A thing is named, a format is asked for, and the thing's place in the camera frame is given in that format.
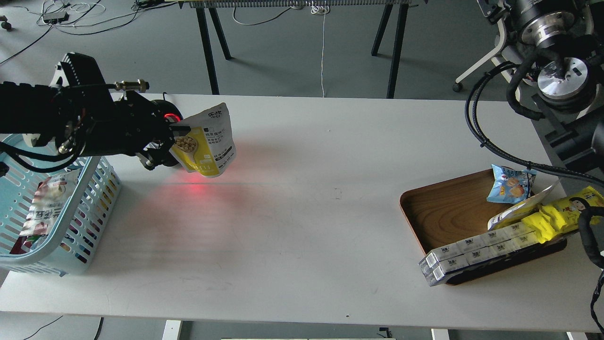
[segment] white table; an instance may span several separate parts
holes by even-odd
[[[599,271],[578,237],[562,252],[473,282],[426,284],[400,195],[511,165],[478,146],[463,102],[167,99],[185,116],[227,103],[238,152],[230,168],[207,179],[111,157],[124,188],[87,274],[11,273],[1,310],[597,331],[589,302]],[[548,162],[528,120],[506,103],[479,108],[493,141]],[[538,176],[540,186],[551,182]]]

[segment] red light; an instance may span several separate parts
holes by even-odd
[[[182,120],[177,114],[173,113],[165,114],[164,118],[166,118],[167,120],[171,120],[173,123],[180,122]]]

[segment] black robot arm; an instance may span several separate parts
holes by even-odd
[[[138,156],[149,170],[161,164],[173,165],[169,149],[174,137],[187,133],[188,128],[172,126],[182,118],[174,104],[147,100],[131,90],[144,91],[148,86],[142,80],[105,84],[92,57],[68,53],[57,64],[50,86],[0,84],[0,133],[32,134],[28,135],[32,146],[54,141],[57,155],[42,156],[4,143],[0,151],[12,158],[45,157],[55,162],[70,157],[126,154]],[[126,93],[113,101],[110,88]]]

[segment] gray floor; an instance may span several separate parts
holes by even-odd
[[[15,30],[0,30],[0,59],[12,55],[44,33],[36,26],[40,0],[0,0]],[[103,0],[107,11],[91,15],[81,24],[128,13],[132,1]],[[493,47],[490,26],[475,1],[416,0],[411,8],[403,42],[403,56],[395,98],[465,100],[467,91],[451,91],[454,79]],[[243,8],[238,19],[255,22],[270,18],[281,8]],[[234,60],[220,52],[213,28],[214,60],[220,93],[255,96],[321,97],[323,17],[309,8],[290,10],[270,23],[244,27],[233,22],[230,9],[218,9]],[[386,95],[396,24],[396,8],[377,57],[370,56],[381,6],[332,7],[325,18],[324,88],[327,97],[383,98]],[[122,24],[128,18],[114,21]],[[108,28],[112,23],[94,27]],[[92,31],[90,28],[78,33]],[[54,65],[69,51],[96,58],[106,81],[143,78],[151,91],[210,94],[195,12],[177,6],[150,11],[127,27],[92,36],[69,36],[51,30],[17,58],[0,66],[0,81],[47,84]],[[490,69],[483,67],[464,82],[466,88]],[[504,100],[505,83],[497,78],[485,91],[485,100]],[[21,339],[55,319],[48,315],[0,313],[0,340]],[[92,339],[98,318],[66,316],[44,328],[34,339]],[[164,321],[153,319],[105,320],[100,339],[161,339]],[[427,329],[392,329],[398,339],[429,339]],[[299,324],[231,324],[192,322],[183,338],[378,338],[377,327]],[[452,331],[452,339],[565,339],[563,333]]]

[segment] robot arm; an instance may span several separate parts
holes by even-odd
[[[546,139],[568,169],[584,173],[604,168],[604,106],[593,110],[592,105],[598,87],[604,85],[604,2],[477,2],[485,18],[503,18],[510,31],[508,41],[523,45],[526,51],[506,91],[512,109],[524,117],[551,123],[554,131]],[[585,24],[585,31],[577,33],[580,22]],[[522,82],[536,90],[532,99],[538,110],[517,101],[515,93]],[[588,107],[588,114],[571,123],[559,118]]]
[[[172,126],[182,119],[174,104],[147,100],[133,91],[144,92],[148,86],[142,80],[105,84],[92,57],[68,53],[57,64],[50,86],[0,84],[0,133],[32,134],[32,146],[54,141],[58,155],[51,157],[53,161],[126,154],[138,156],[149,170],[161,164],[173,165],[168,151],[174,137],[186,134],[188,128]],[[113,101],[110,88],[126,93]],[[6,144],[0,148],[13,158],[39,156]]]

